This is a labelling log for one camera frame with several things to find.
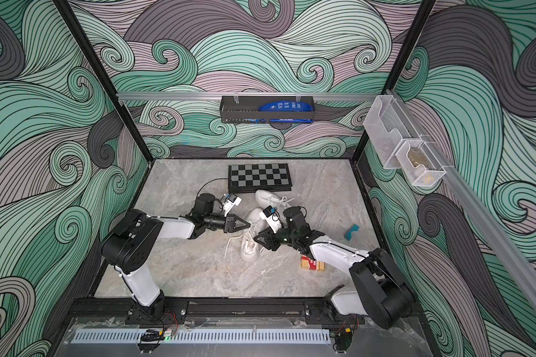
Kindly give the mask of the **white knit shoe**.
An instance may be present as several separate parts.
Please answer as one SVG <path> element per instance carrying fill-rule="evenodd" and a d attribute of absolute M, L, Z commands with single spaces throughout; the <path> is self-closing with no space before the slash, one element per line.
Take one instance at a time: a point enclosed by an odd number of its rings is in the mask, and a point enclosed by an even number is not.
<path fill-rule="evenodd" d="M 241 241 L 240 256 L 244 262 L 251 263 L 259 258 L 261 249 L 260 245 L 254 241 L 254 238 L 268 226 L 266 220 L 261 218 L 262 212 L 262 208 L 255 208 L 248 214 L 246 221 L 250 224 L 250 227 L 241 236 L 229 238 L 225 248 L 224 259 L 228 255 L 231 242 L 235 239 Z"/>
<path fill-rule="evenodd" d="M 292 201 L 292 199 L 288 199 L 285 196 L 278 196 L 267 190 L 257 190 L 255 192 L 255 200 L 260 208 L 265 209 L 270 206 L 281 213 L 291 207 L 290 202 Z"/>

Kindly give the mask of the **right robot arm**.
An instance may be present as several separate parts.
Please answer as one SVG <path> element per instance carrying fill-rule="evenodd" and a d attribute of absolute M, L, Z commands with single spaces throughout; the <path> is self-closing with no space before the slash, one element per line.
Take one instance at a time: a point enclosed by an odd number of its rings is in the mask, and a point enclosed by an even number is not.
<path fill-rule="evenodd" d="M 254 241 L 270 251 L 290 246 L 305 257 L 348 275 L 354 288 L 340 287 L 329 297 L 336 312 L 367 316 L 386 330 L 413 312 L 414 293 L 387 251 L 358 250 L 331 239 L 309 226 L 299 206 L 286 209 L 283 216 L 285 223 L 275 208 L 262 209 L 259 217 L 268 227 Z"/>

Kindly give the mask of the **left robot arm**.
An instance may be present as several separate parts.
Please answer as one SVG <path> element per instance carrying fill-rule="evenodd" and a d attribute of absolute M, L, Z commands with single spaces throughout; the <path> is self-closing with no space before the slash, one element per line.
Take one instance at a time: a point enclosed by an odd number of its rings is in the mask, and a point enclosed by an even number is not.
<path fill-rule="evenodd" d="M 251 224 L 231 213 L 240 203 L 241 198 L 234 194 L 221 201 L 210 193 L 202 193 L 190 212 L 181 217 L 150 216 L 132 209 L 102 243 L 101 254 L 125 282 L 136 304 L 153 308 L 162 296 L 147 265 L 156 242 L 196 239 L 207 230 L 221 230 L 225 234 L 244 231 Z"/>

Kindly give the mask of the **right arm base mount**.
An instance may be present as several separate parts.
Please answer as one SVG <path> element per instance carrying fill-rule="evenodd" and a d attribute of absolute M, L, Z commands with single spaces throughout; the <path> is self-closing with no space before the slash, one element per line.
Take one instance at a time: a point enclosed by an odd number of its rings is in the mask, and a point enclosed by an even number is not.
<path fill-rule="evenodd" d="M 305 304 L 305 320 L 308 324 L 331 326 L 346 324 L 349 327 L 366 323 L 362 315 L 341 314 L 328 300 L 308 300 Z"/>

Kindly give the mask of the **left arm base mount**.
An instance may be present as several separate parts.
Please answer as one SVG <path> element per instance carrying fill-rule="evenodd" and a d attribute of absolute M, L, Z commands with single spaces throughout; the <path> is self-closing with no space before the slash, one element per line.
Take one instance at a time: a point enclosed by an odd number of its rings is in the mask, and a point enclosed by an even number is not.
<path fill-rule="evenodd" d="M 127 311 L 125 324 L 130 325 L 161 325 L 183 324 L 188 311 L 188 300 L 177 298 L 157 299 L 150 306 L 134 303 Z"/>

